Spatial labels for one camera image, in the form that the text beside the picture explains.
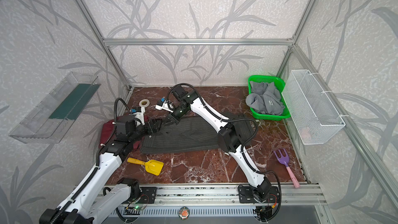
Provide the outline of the dark grey striped shirt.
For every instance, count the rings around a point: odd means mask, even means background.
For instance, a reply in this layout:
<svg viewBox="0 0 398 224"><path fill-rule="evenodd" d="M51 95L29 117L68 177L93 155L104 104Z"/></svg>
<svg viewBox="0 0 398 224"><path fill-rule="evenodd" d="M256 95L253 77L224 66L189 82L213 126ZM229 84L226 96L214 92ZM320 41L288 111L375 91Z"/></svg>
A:
<svg viewBox="0 0 398 224"><path fill-rule="evenodd" d="M243 118L244 115L229 115L229 119ZM143 154L181 153L219 148L217 132L202 117L183 117L177 125L164 126L160 132L146 135L141 141Z"/></svg>

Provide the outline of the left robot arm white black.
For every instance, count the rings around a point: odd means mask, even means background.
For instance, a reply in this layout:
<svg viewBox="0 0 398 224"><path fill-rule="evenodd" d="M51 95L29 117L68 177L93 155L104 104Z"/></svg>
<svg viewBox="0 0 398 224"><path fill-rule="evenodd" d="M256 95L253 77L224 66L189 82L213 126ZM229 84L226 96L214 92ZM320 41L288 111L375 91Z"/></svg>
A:
<svg viewBox="0 0 398 224"><path fill-rule="evenodd" d="M114 117L111 136L116 140L108 139L102 145L90 172L57 208L44 211L39 219L41 224L101 224L123 203L150 202L149 194L143 193L138 180L133 178L122 178L111 190L105 188L124 160L139 163L136 159L127 159L134 143L159 129L159 121L145 121L148 106L149 100L144 99L138 109L131 109L130 115Z"/></svg>

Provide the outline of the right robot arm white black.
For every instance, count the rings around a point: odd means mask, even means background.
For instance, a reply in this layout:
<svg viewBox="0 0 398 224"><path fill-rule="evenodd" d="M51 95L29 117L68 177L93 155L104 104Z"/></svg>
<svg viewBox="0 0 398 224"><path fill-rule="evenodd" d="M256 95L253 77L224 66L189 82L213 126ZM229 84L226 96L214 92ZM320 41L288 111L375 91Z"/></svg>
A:
<svg viewBox="0 0 398 224"><path fill-rule="evenodd" d="M256 121L246 117L227 118L212 108L196 88L187 83L172 87L157 106L170 112L165 119L167 124L178 124L189 111L202 117L217 132L219 148L232 156L244 172L254 199L259 203L266 201L272 188L266 177L270 171L259 171L246 150L246 145L258 133Z"/></svg>

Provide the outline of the white tape roll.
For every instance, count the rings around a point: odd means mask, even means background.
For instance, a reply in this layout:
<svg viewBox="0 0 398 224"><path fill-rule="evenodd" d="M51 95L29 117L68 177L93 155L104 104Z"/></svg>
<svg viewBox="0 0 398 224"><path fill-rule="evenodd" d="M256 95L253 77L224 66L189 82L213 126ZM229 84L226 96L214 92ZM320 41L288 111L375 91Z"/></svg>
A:
<svg viewBox="0 0 398 224"><path fill-rule="evenodd" d="M139 107L146 108L146 107L148 107L149 105L150 105L150 101L149 101L148 99L142 99L142 100L139 102Z"/></svg>

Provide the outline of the yellow toy shovel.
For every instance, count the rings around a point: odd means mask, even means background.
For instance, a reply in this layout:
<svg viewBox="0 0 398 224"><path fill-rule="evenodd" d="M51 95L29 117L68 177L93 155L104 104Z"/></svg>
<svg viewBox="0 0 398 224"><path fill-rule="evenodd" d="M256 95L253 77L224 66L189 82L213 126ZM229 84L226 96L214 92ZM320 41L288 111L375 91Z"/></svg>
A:
<svg viewBox="0 0 398 224"><path fill-rule="evenodd" d="M159 176L164 167L164 163L157 160L148 160L145 162L134 158L128 158L127 162L144 166L146 172L155 176Z"/></svg>

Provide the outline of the maroon folded shirt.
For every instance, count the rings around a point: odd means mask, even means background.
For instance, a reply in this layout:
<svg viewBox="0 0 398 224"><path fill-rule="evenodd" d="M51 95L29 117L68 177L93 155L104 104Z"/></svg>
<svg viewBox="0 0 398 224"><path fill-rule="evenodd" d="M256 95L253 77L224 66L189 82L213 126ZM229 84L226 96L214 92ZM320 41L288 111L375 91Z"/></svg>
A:
<svg viewBox="0 0 398 224"><path fill-rule="evenodd" d="M133 115L124 115L106 122L101 131L98 147L105 146L109 141L134 143L148 134L148 125Z"/></svg>

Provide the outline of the small green circuit board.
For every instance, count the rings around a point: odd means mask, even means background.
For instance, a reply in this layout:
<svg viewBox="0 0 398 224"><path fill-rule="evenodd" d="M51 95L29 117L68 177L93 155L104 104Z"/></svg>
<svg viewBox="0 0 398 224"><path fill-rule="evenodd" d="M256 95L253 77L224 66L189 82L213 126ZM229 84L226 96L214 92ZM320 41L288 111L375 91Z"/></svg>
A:
<svg viewBox="0 0 398 224"><path fill-rule="evenodd" d="M141 210L142 210L142 206L141 205L127 206L125 208L126 212L137 212L137 211L141 211Z"/></svg>

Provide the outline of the round red sticker badge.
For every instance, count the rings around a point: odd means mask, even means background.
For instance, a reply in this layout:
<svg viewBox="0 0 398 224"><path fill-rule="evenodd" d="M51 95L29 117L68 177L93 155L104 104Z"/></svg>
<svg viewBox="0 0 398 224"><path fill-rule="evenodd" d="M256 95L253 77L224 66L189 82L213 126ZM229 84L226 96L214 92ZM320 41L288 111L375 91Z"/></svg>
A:
<svg viewBox="0 0 398 224"><path fill-rule="evenodd" d="M181 220L186 220L190 216L190 210L184 206L178 211L178 216Z"/></svg>

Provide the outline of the light grey shirt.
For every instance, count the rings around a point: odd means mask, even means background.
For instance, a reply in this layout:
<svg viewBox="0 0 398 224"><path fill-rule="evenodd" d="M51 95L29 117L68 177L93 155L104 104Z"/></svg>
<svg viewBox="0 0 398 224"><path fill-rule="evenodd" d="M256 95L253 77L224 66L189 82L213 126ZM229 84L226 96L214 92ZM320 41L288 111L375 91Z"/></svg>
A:
<svg viewBox="0 0 398 224"><path fill-rule="evenodd" d="M282 115L285 106L280 91L274 82L250 82L251 93L246 97L246 104L256 113L263 115Z"/></svg>

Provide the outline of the green plastic basket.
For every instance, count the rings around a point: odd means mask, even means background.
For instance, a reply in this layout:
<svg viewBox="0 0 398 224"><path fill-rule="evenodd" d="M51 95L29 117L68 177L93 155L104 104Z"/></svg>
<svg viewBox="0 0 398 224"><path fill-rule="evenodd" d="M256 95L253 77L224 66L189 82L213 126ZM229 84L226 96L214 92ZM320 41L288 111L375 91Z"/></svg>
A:
<svg viewBox="0 0 398 224"><path fill-rule="evenodd" d="M256 119L280 121L290 118L282 96L285 82L275 76L252 75L248 79L246 104Z"/></svg>

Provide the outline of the purple pink toy tool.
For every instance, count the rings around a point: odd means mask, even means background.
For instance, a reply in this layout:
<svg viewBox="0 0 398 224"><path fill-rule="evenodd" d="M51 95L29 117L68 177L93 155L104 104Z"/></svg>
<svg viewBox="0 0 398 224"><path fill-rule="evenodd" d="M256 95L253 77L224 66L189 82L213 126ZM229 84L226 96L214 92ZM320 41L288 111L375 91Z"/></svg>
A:
<svg viewBox="0 0 398 224"><path fill-rule="evenodd" d="M278 149L278 150L273 151L273 153L274 153L275 157L277 158L278 162L286 167L286 170L290 176L290 179L291 179L294 187L300 188L301 186L300 186L297 178L295 177L294 173L292 172L292 170L289 167L290 158L289 158L289 155L288 155L286 149L285 148Z"/></svg>

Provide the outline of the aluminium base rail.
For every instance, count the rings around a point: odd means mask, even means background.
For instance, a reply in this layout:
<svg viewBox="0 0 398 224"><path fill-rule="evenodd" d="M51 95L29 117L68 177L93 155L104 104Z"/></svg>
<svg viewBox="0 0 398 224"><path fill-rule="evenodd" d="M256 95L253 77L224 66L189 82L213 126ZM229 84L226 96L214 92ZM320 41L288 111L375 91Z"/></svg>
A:
<svg viewBox="0 0 398 224"><path fill-rule="evenodd" d="M326 202L320 187L302 185L273 185L262 200L255 198L254 190L249 185L211 184L179 185L162 184L140 187L138 182L114 185L110 192L99 198L102 187L85 187L82 192L74 191L59 206L66 212L77 212L86 219L107 218L112 211L122 204L132 207L134 204L154 206L185 205L233 205L274 206L288 203L292 205L317 205Z"/></svg>

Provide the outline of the clear plastic wall tray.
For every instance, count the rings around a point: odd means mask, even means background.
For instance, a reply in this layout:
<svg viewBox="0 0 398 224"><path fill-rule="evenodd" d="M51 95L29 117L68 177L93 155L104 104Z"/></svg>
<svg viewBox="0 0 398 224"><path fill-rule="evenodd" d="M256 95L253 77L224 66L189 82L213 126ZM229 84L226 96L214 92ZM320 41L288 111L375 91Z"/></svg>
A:
<svg viewBox="0 0 398 224"><path fill-rule="evenodd" d="M25 144L58 144L101 84L98 76L70 72L10 132Z"/></svg>

